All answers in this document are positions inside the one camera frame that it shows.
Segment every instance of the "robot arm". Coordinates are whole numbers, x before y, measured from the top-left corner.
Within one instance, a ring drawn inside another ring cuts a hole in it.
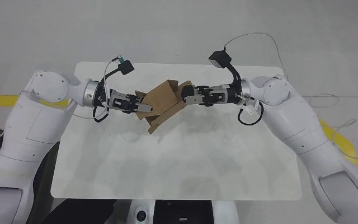
[[[120,67],[123,74],[131,71]],[[45,106],[71,99],[65,109]],[[0,149],[0,223],[24,224],[34,200],[34,176],[41,161],[60,140],[77,105],[104,107],[125,113],[150,112],[152,107],[130,94],[110,90],[106,99],[103,82],[87,79],[80,82],[74,75],[37,71],[20,94],[5,125]]]
[[[186,86],[182,98],[187,104],[205,106],[245,102],[256,105],[252,99],[261,102],[262,120],[302,160],[314,196],[326,215],[338,223],[357,223],[358,167],[328,140],[312,107],[285,78],[242,79],[240,87]]]

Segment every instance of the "white floor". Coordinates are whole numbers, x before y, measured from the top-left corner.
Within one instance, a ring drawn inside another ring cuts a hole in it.
[[[289,81],[302,95],[358,96],[357,11],[354,0],[2,0],[0,94],[19,94],[36,69],[74,72],[78,62],[117,54],[138,63],[209,64],[208,56],[227,40],[263,31],[276,39]],[[279,66],[265,36],[228,48],[236,65]],[[356,116],[357,101],[342,97],[317,113],[339,125]],[[9,111],[0,108],[0,125]],[[357,130],[342,131],[356,147]],[[331,223],[299,165],[302,199],[238,202],[241,223]]]

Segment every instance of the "white table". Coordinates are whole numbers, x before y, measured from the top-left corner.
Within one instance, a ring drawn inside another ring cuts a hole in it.
[[[106,63],[81,62],[80,80],[100,80]],[[188,64],[134,64],[108,86],[147,92],[166,79],[195,85],[232,82],[226,69]],[[115,68],[113,64],[108,71]],[[236,66],[242,77],[282,74],[277,67]],[[185,107],[152,135],[135,114],[111,111],[102,123],[73,117],[62,136],[51,193],[55,198],[298,200],[296,155],[264,122],[246,127],[239,107]],[[91,116],[80,108],[77,114]],[[248,122],[256,116],[244,114]]]

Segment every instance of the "cardboard box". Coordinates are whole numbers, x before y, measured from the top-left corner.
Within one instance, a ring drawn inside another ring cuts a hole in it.
[[[136,112],[139,120],[145,118],[149,123],[149,134],[152,134],[159,125],[186,106],[180,96],[181,90],[186,85],[191,85],[191,81],[186,81],[178,86],[178,81],[166,80],[147,94],[135,91],[137,96],[144,98],[142,104],[153,107],[153,111],[150,113]]]

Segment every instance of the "cable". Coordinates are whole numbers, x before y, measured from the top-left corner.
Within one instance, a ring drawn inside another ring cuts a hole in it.
[[[343,123],[342,125],[340,125],[338,128],[336,128],[335,131],[334,131],[333,134],[332,134],[332,143],[333,143],[335,146],[337,146],[338,150],[339,150],[342,154],[344,154],[345,156],[347,156],[347,157],[349,157],[349,158],[354,158],[354,159],[358,160],[357,157],[350,156],[350,155],[344,153],[344,152],[341,150],[341,148],[335,143],[335,136],[336,136],[336,134],[338,133],[338,131],[339,131],[341,128],[345,128],[345,127],[351,126],[351,125],[354,124],[356,121],[357,121],[356,119],[350,119],[350,120],[348,120],[347,122],[345,122],[345,123]]]
[[[275,40],[270,34],[268,34],[268,33],[266,33],[266,32],[249,32],[248,34],[243,34],[243,35],[237,36],[237,37],[235,37],[235,38],[229,40],[229,41],[224,45],[224,50],[226,50],[226,46],[227,46],[230,42],[232,42],[233,40],[235,40],[235,39],[237,39],[237,38],[241,38],[241,37],[243,37],[243,36],[252,35],[252,34],[264,34],[264,35],[269,36],[269,37],[274,41],[274,44],[275,44],[275,46],[276,46],[276,51],[277,51],[277,54],[278,54],[278,56],[279,56],[279,60],[280,60],[282,69],[284,70],[284,72],[285,72],[285,74],[286,74],[287,81],[288,81],[289,78],[288,78],[288,75],[287,75],[285,66],[284,66],[284,64],[283,64],[283,62],[282,62],[282,60],[281,60],[281,55],[280,55],[280,51],[279,51],[279,46],[277,45],[276,40]]]
[[[46,105],[46,106],[48,106],[48,107],[50,107],[50,108],[55,108],[55,109],[62,110],[62,111],[64,111],[64,112],[66,112],[66,113],[68,113],[68,114],[71,114],[71,115],[73,115],[73,116],[76,116],[76,117],[78,117],[78,118],[82,118],[82,119],[93,119],[93,117],[90,117],[90,118],[89,118],[89,117],[85,117],[85,116],[80,116],[80,115],[71,113],[71,112],[69,112],[68,110],[65,110],[65,109],[63,109],[63,108],[54,106],[54,105],[52,105],[52,104],[53,104],[52,102],[48,102],[48,101],[46,101],[46,100],[40,98],[38,95],[34,94],[33,92],[29,92],[29,91],[24,90],[24,91],[22,91],[22,92],[20,93],[20,95],[21,95],[23,92],[27,92],[27,93],[29,93],[29,94],[31,94],[31,95],[33,95],[33,96],[36,96],[38,99],[43,100],[44,102],[48,103],[48,105]],[[106,108],[103,110],[103,112],[102,112],[100,115],[96,116],[96,118],[99,118],[99,117],[102,116],[105,112],[106,112]]]
[[[330,104],[328,106],[315,106],[311,103],[312,101],[312,98],[314,97],[333,97],[336,99],[336,101],[333,103],[333,104]],[[334,94],[316,94],[316,95],[312,95],[310,98],[309,98],[309,105],[313,108],[330,108],[331,106],[335,106],[336,104],[338,104],[338,102],[340,101],[340,98]]]
[[[106,73],[107,73],[108,66],[109,66],[113,61],[114,61],[114,60],[112,60],[112,61],[110,61],[110,62],[107,63],[106,68],[105,68],[105,71],[104,71],[104,73],[103,73],[103,78],[104,78],[104,79],[103,79],[103,80],[104,80],[103,86],[104,86],[104,88],[105,88],[106,101],[104,101],[104,100],[101,99],[100,97],[98,98],[98,100],[100,100],[101,104],[104,106],[104,110],[102,111],[102,113],[101,113],[100,115],[96,116],[96,110],[93,111],[93,114],[92,114],[93,116],[92,116],[92,117],[85,117],[85,116],[77,115],[77,114],[75,114],[75,113],[71,113],[71,112],[69,112],[69,111],[67,111],[67,110],[65,110],[65,109],[63,109],[63,108],[59,108],[59,107],[57,107],[57,106],[49,106],[49,107],[62,110],[62,111],[64,111],[64,112],[68,113],[68,114],[71,114],[71,115],[73,115],[73,116],[76,116],[76,117],[82,118],[82,119],[94,119],[94,120],[96,120],[97,118],[101,117],[104,113],[106,113],[106,115],[105,115],[105,118],[106,118],[106,117],[109,115],[109,107],[108,107],[109,99],[108,99],[108,96],[110,95],[110,94],[107,92],[107,91],[108,91],[108,88],[107,88],[107,83],[106,83]],[[31,94],[31,95],[33,95],[33,96],[36,96],[38,99],[42,99],[42,98],[40,98],[38,95],[34,94],[33,92],[29,92],[29,91],[26,91],[26,90],[22,91],[22,92],[20,93],[20,95],[21,95],[23,92],[28,92],[29,94]]]
[[[253,125],[257,124],[257,123],[262,119],[263,111],[264,111],[264,109],[263,109],[263,104],[262,104],[260,101],[258,102],[258,104],[259,104],[260,107],[261,107],[260,117],[259,117],[255,122],[253,122],[253,123],[251,123],[251,124],[245,123],[245,122],[243,122],[243,121],[241,120],[240,116],[241,116],[242,111],[243,111],[244,109],[240,108],[239,114],[237,115],[237,119],[239,120],[239,122],[240,122],[241,124],[246,125],[246,126],[253,126]]]

